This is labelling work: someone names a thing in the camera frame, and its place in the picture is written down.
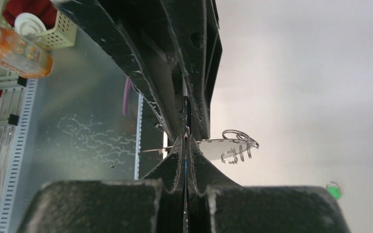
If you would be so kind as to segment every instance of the cream colored basket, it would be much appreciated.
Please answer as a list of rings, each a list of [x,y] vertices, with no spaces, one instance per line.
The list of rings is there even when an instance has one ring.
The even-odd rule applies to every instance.
[[[9,0],[3,1],[2,11]],[[8,22],[0,15],[0,27],[12,28]],[[46,51],[66,48],[75,45],[77,26],[68,17],[58,11],[56,15],[55,27],[36,34],[37,41],[34,41],[39,47]]]

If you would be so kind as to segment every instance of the green tag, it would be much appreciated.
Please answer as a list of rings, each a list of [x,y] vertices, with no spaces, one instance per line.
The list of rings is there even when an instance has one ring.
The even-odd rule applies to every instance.
[[[338,187],[328,187],[328,192],[337,200],[341,198],[341,192]]]

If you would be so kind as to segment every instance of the yellow basket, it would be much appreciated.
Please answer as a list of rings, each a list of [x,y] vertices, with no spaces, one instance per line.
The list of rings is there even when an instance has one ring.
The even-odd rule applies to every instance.
[[[3,1],[2,12],[9,0]],[[0,27],[11,29],[11,25],[6,22],[5,18],[0,14]],[[75,45],[77,26],[68,17],[58,11],[56,14],[55,27],[47,31],[37,33],[38,38],[34,41],[39,47],[46,51],[71,47]]]

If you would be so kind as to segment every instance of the orange bottle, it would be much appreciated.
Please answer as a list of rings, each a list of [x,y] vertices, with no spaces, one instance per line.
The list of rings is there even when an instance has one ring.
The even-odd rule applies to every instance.
[[[0,28],[0,67],[32,79],[48,76],[52,64],[49,53],[16,32]]]

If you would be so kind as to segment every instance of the perforated metal strip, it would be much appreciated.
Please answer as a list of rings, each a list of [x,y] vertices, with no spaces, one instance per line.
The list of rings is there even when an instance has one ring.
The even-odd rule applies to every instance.
[[[7,233],[9,228],[37,83],[38,80],[28,80],[24,91],[19,122],[13,138],[14,144],[0,199],[0,233]]]
[[[139,179],[139,153],[141,152],[141,125],[142,125],[142,107],[143,107],[143,97],[139,95],[138,97],[138,121],[136,123],[136,144],[135,144],[135,174],[134,180]]]

